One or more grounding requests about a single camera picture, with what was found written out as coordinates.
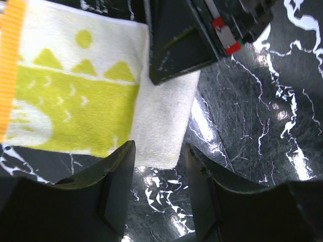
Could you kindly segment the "yellow patterned towel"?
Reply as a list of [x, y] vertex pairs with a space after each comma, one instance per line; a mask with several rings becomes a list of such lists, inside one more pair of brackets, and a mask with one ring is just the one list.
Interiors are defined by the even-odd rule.
[[48, 1], [1, 1], [1, 142], [176, 166], [199, 72], [156, 86], [148, 27]]

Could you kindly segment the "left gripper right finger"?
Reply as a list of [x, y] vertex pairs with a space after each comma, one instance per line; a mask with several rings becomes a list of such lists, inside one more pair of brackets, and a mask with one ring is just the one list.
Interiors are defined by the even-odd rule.
[[322, 241], [322, 181], [266, 187], [185, 147], [197, 241]]

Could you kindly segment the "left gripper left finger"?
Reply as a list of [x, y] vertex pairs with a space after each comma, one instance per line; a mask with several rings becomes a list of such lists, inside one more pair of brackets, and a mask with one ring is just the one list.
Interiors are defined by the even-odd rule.
[[54, 185], [1, 178], [1, 241], [119, 241], [125, 232], [136, 146]]

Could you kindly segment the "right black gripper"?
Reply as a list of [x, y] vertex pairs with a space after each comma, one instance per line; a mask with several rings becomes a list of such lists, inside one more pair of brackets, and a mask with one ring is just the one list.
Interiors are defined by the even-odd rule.
[[154, 85], [198, 71], [258, 39], [276, 1], [146, 1]]

